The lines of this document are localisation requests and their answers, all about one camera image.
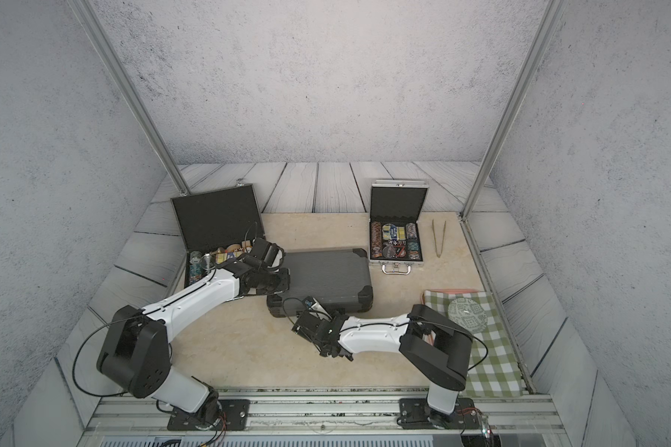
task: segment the decorative plate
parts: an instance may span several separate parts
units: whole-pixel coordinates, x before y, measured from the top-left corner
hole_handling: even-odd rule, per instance
[[[487,313],[473,299],[457,297],[450,301],[447,317],[473,334],[487,329]]]

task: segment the poker chip set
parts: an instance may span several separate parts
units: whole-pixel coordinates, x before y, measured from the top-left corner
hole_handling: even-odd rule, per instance
[[[175,197],[171,203],[187,249],[185,287],[204,277],[204,255],[220,264],[248,253],[251,240],[265,237],[251,184]]]
[[[428,185],[419,180],[376,180],[371,188],[370,260],[373,264],[423,262],[418,219]]]
[[[418,226],[371,222],[371,259],[422,261]]]

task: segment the green checkered cloth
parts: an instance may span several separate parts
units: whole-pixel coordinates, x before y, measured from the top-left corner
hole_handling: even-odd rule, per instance
[[[515,397],[527,394],[524,387],[522,372],[517,365],[514,349],[502,324],[500,313],[491,295],[485,292],[448,294],[443,292],[425,291],[423,304],[447,317],[447,308],[455,298],[472,299],[482,306],[487,314],[487,329],[474,334],[489,348],[487,359],[467,373],[467,385],[461,392],[463,397]],[[480,361],[484,356],[482,344],[473,340],[470,365]]]

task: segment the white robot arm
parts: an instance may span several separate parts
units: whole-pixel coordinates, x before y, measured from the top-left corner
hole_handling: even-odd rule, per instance
[[[246,295],[286,291],[287,269],[268,267],[277,245],[256,239],[249,254],[219,264],[218,268],[183,291],[142,309],[125,306],[110,323],[97,369],[136,398],[152,397],[186,413],[202,427],[215,424],[220,416],[218,393],[205,383],[172,368],[169,343],[197,318],[219,304]],[[432,382],[428,404],[450,414],[464,389],[472,349],[472,335],[423,305],[408,314],[364,320],[331,317],[312,298],[304,300],[306,311],[298,317],[293,332],[313,343],[323,357],[364,351],[399,352]],[[435,344],[423,340],[435,333]]]
[[[118,310],[97,369],[137,398],[156,398],[195,415],[202,426],[214,424],[219,416],[218,394],[172,368],[169,344],[219,304],[246,295],[286,291],[287,269],[270,267],[279,252],[283,255],[277,245],[256,239],[250,253],[219,264],[183,291],[142,309],[125,306]]]

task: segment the case handle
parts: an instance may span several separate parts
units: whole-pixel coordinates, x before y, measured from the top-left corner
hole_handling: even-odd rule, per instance
[[[386,275],[407,275],[408,273],[410,273],[410,266],[409,265],[408,265],[408,271],[405,272],[405,273],[399,271],[399,268],[400,268],[399,264],[395,264],[393,267],[394,267],[394,269],[398,268],[398,270],[393,269],[392,272],[388,272],[388,271],[385,270],[385,264],[383,264],[383,273],[385,273]]]

